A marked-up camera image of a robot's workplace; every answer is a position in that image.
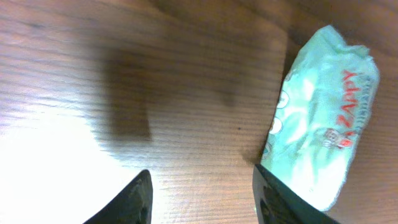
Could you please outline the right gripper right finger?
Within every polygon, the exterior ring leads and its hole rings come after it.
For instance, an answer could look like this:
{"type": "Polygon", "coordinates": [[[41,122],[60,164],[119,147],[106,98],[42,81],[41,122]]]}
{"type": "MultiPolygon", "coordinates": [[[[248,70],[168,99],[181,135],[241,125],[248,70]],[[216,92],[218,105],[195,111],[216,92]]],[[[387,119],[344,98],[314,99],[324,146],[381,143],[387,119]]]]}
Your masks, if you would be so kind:
{"type": "Polygon", "coordinates": [[[252,189],[259,224],[338,224],[260,164],[254,166],[252,189]]]}

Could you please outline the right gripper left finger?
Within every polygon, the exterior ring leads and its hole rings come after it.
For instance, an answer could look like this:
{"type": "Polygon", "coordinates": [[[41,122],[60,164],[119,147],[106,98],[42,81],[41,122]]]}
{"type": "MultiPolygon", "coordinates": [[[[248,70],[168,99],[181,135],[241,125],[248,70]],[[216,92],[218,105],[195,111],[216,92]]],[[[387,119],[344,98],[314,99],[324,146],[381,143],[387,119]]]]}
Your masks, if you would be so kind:
{"type": "Polygon", "coordinates": [[[84,224],[151,224],[153,186],[150,172],[142,170],[105,207],[84,224]]]}

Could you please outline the teal wet wipes pack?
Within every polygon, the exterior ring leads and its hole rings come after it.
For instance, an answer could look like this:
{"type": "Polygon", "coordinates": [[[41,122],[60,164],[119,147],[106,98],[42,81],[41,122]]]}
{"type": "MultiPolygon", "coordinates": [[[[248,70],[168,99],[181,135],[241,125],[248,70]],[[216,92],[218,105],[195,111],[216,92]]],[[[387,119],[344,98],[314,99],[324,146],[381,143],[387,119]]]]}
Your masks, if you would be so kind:
{"type": "Polygon", "coordinates": [[[379,70],[332,26],[300,49],[280,91],[261,164],[325,212],[336,202],[371,117],[379,70]]]}

